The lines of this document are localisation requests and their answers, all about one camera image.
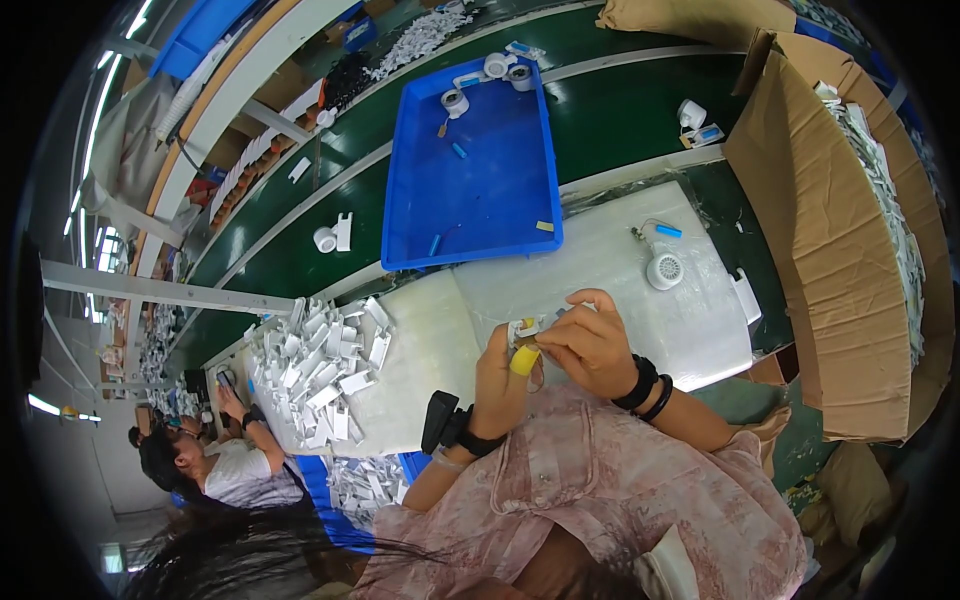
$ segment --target wristwatch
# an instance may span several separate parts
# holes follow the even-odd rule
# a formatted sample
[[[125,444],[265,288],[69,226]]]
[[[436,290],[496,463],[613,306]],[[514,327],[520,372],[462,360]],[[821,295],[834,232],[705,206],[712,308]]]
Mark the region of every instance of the wristwatch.
[[[636,370],[639,372],[639,376],[636,378],[636,385],[626,396],[612,398],[613,404],[625,411],[633,411],[637,406],[642,404],[650,395],[650,391],[654,389],[654,385],[660,378],[660,376],[657,375],[657,367],[655,367],[652,362],[636,354],[633,356]]]
[[[247,425],[255,420],[256,417],[253,416],[253,413],[248,411],[247,414],[243,416],[243,420],[240,421],[240,428],[247,431]]]

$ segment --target hand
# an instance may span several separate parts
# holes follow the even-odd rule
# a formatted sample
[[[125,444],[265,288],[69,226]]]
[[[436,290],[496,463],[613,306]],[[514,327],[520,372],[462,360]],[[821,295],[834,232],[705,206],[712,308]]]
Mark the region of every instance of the hand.
[[[220,410],[239,421],[248,413],[237,394],[227,386],[217,385],[217,403],[220,404]]]
[[[537,344],[588,392],[616,400],[629,394],[639,378],[623,320],[610,294],[586,289],[566,297],[575,304]],[[593,304],[596,310],[583,306]]]
[[[183,415],[180,417],[180,429],[192,433],[195,436],[199,436],[204,427],[200,425],[200,422],[193,417]]]
[[[477,361],[476,401],[469,432],[481,440],[496,440],[516,427],[526,414],[529,378],[510,370],[507,326],[498,325]]]

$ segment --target plastic sheet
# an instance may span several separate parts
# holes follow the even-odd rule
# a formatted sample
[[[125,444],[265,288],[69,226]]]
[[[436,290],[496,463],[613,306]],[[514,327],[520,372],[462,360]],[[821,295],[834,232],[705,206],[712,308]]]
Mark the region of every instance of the plastic sheet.
[[[611,294],[634,351],[647,356],[684,391],[696,390],[753,364],[746,317],[713,242],[676,181],[591,207],[602,199],[570,203],[565,242],[550,254],[508,257],[456,267],[454,278],[483,348],[500,323],[567,307],[564,297],[595,287]],[[651,248],[630,229],[658,219],[681,238],[645,229],[684,264],[684,278],[667,291],[646,278]],[[566,381],[546,368],[546,382]]]

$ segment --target small fan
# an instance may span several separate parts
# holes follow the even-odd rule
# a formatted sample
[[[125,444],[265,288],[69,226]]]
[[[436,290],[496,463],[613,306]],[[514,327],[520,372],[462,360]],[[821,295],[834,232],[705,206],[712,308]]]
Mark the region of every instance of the small fan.
[[[654,257],[647,265],[647,279],[658,290],[669,290],[684,278],[684,265],[660,242],[653,244]]]

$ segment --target smartphone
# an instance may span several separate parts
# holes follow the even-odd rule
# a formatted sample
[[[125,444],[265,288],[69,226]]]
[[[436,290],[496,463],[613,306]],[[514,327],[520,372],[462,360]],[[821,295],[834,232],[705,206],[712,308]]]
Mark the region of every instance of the smartphone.
[[[236,394],[236,392],[233,390],[233,384],[230,383],[230,379],[227,377],[226,371],[220,371],[217,373],[217,381],[220,382],[220,385],[226,387],[231,392]]]

